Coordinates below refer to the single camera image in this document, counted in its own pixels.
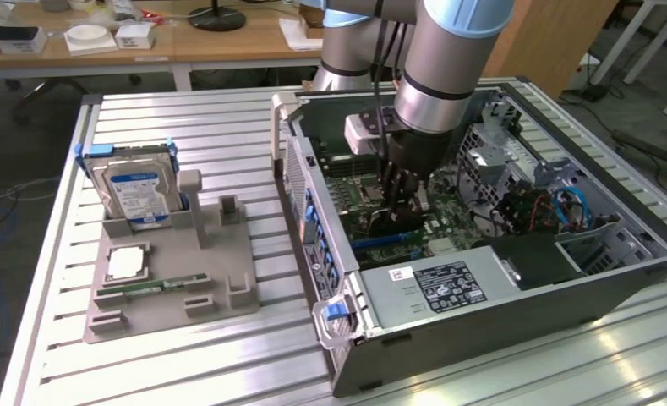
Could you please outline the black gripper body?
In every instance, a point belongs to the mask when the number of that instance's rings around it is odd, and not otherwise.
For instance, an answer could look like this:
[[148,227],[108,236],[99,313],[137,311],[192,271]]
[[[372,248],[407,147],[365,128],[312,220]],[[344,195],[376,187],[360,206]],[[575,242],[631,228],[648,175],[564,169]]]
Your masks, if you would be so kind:
[[443,164],[451,138],[451,132],[392,132],[388,139],[388,161],[399,170],[413,174],[419,180],[427,180]]

